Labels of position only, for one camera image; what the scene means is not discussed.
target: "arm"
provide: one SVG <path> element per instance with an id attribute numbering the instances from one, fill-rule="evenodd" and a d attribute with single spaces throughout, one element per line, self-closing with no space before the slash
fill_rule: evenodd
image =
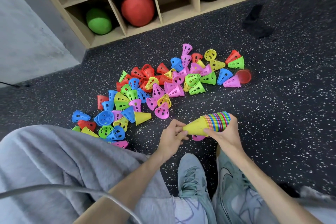
<path id="1" fill-rule="evenodd" d="M 230 117 L 231 121 L 223 132 L 207 128 L 204 132 L 218 142 L 225 154 L 250 180 L 278 221 L 281 224 L 320 224 L 318 219 L 284 192 L 246 155 L 238 133 L 237 118 L 232 114 Z"/>
<path id="2" fill-rule="evenodd" d="M 187 131 L 182 131 L 185 126 L 177 120 L 172 120 L 168 128 L 164 129 L 156 152 L 150 158 L 129 174 L 125 179 L 109 190 L 109 193 L 129 209 L 134 210 L 139 199 L 147 188 L 150 180 L 159 170 L 161 165 L 173 156 L 183 139 L 187 140 Z M 89 207 L 74 223 L 125 223 L 129 213 L 106 197 L 100 198 Z"/>

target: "gray pants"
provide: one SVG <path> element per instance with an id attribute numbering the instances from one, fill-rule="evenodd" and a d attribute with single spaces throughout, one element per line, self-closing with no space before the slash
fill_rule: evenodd
<path id="1" fill-rule="evenodd" d="M 108 191 L 146 159 L 65 128 L 20 128 L 0 142 L 0 191 L 51 183 Z M 30 192 L 0 200 L 0 223 L 72 223 L 98 199 L 71 191 Z M 172 198 L 160 171 L 135 213 L 144 223 L 174 223 Z"/>

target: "cable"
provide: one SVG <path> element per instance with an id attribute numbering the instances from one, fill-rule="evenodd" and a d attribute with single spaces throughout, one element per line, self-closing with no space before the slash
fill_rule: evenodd
<path id="1" fill-rule="evenodd" d="M 69 185 L 61 185 L 61 184 L 40 184 L 40 185 L 34 185 L 34 186 L 29 186 L 29 187 L 24 187 L 24 188 L 20 188 L 20 189 L 13 189 L 13 190 L 10 190 L 10 191 L 2 192 L 2 193 L 0 193 L 0 200 L 4 199 L 6 197 L 12 197 L 12 196 L 20 195 L 20 194 L 27 193 L 27 192 L 32 192 L 32 191 L 37 191 L 37 190 L 45 190 L 45 189 L 72 190 L 72 191 L 76 191 L 76 192 L 97 194 L 97 195 L 100 195 L 100 196 L 107 197 L 107 198 L 111 199 L 114 203 L 119 205 L 122 209 L 127 211 L 130 215 L 132 215 L 139 224 L 142 224 L 140 218 L 138 216 L 136 216 L 136 214 L 133 213 L 131 211 L 131 209 L 124 206 L 121 202 L 119 202 L 117 199 L 115 199 L 109 193 L 104 192 L 104 191 L 95 190 L 95 189 L 88 189 L 88 188 L 69 186 Z"/>

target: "shoe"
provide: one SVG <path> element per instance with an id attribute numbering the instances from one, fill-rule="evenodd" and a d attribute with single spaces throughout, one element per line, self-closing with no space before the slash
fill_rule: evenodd
<path id="1" fill-rule="evenodd" d="M 212 197 L 212 205 L 218 224 L 243 224 L 243 220 L 233 210 L 232 201 L 245 194 L 247 189 L 255 191 L 249 180 L 229 157 L 217 146 L 216 163 L 218 186 Z"/>
<path id="2" fill-rule="evenodd" d="M 197 198 L 207 213 L 209 224 L 217 223 L 208 194 L 204 169 L 195 155 L 187 153 L 182 157 L 177 170 L 177 181 L 178 196 Z"/>

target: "black floor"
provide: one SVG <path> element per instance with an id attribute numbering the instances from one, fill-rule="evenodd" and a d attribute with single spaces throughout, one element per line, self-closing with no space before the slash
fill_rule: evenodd
<path id="1" fill-rule="evenodd" d="M 270 39 L 254 39 L 241 28 L 258 3 L 265 4 L 261 19 L 275 28 Z M 213 48 L 221 61 L 237 49 L 254 72 L 252 82 L 241 89 L 206 85 L 206 94 L 175 98 L 171 117 L 187 123 L 203 114 L 231 112 L 239 119 L 244 149 L 267 175 L 336 195 L 335 5 L 335 0 L 250 0 L 95 48 L 81 66 L 29 81 L 30 88 L 0 89 L 0 138 L 33 124 L 72 128 L 73 111 L 97 114 L 96 95 L 115 89 L 122 70 L 145 63 L 169 66 L 183 43 L 193 52 Z M 152 153 L 169 122 L 153 115 L 131 126 L 129 149 Z M 190 140 L 162 166 L 173 194 L 179 159 L 187 152 L 200 159 L 214 192 L 215 148 L 212 139 Z"/>

